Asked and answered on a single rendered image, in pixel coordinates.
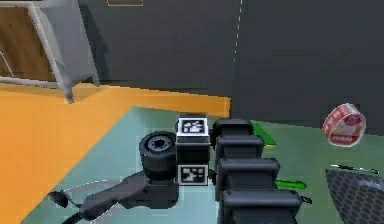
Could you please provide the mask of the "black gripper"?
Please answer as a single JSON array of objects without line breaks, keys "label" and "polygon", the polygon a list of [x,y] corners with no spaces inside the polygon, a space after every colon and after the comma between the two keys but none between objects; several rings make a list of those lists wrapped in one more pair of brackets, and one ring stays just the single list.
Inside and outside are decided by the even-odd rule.
[{"label": "black gripper", "polygon": [[175,140],[176,135],[167,131],[146,135],[139,144],[142,170],[117,185],[87,196],[79,215],[91,221],[115,204],[126,209],[137,206],[151,209],[173,207],[179,199]]}]

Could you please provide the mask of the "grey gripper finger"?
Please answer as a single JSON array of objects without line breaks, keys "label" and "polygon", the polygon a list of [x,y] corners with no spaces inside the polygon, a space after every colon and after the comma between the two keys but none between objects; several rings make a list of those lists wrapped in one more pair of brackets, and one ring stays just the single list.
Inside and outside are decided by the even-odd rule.
[{"label": "grey gripper finger", "polygon": [[85,189],[89,189],[91,187],[100,186],[104,184],[116,184],[116,180],[95,180],[91,182],[86,182],[83,184],[75,185],[67,189],[55,190],[48,193],[48,198],[56,203],[57,205],[66,208],[69,203],[74,205],[76,208],[80,208],[82,206],[81,203],[76,203],[72,198],[71,194],[74,191],[81,191]]},{"label": "grey gripper finger", "polygon": [[62,222],[62,224],[77,224],[81,220],[88,220],[90,221],[92,219],[92,216],[89,213],[85,212],[77,212],[67,218],[65,221]]}]

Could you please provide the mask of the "thin black knife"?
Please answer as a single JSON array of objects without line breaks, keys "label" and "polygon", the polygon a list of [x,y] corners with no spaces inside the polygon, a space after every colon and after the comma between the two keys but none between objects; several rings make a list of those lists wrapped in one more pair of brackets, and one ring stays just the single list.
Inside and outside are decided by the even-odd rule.
[{"label": "thin black knife", "polygon": [[353,167],[353,166],[340,165],[340,164],[331,164],[330,166],[338,169],[343,169],[343,170],[352,170],[352,171],[360,171],[360,172],[366,172],[366,173],[372,173],[372,174],[380,174],[380,171],[376,169]]}]

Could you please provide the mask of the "dark green flat object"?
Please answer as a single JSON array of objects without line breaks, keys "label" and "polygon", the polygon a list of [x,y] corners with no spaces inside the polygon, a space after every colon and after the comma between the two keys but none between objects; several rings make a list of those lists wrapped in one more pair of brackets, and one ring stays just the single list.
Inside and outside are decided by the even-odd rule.
[{"label": "dark green flat object", "polygon": [[265,147],[274,148],[277,145],[276,141],[261,125],[259,125],[256,121],[252,121],[251,124],[254,129],[254,134],[263,138]]}]

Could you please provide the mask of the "bright green flat object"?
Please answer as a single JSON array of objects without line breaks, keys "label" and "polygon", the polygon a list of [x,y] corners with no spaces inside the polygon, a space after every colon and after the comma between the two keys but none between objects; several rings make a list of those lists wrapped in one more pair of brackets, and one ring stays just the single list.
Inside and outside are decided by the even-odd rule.
[{"label": "bright green flat object", "polygon": [[275,184],[279,187],[306,189],[306,183],[302,181],[288,181],[288,180],[276,180]]}]

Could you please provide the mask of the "grey cupboard with wooden panel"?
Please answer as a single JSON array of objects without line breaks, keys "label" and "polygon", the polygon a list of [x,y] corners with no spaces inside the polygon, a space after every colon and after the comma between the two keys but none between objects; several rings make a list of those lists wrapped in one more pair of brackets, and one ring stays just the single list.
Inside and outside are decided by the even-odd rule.
[{"label": "grey cupboard with wooden panel", "polygon": [[0,83],[59,89],[100,84],[79,0],[0,0]]}]

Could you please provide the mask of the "red and white round tin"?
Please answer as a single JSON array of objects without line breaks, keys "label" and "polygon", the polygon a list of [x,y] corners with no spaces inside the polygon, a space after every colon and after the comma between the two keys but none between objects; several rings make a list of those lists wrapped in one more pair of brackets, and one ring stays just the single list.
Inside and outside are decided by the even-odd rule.
[{"label": "red and white round tin", "polygon": [[366,118],[351,103],[333,109],[326,117],[322,131],[333,146],[353,147],[359,143],[366,130]]}]

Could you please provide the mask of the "grey honeycomb patterned object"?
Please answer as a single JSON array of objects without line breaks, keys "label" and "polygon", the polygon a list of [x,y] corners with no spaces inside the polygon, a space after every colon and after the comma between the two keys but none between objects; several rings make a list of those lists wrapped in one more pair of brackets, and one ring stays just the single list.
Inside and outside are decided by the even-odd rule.
[{"label": "grey honeycomb patterned object", "polygon": [[344,224],[384,224],[384,177],[330,169],[325,176]]}]

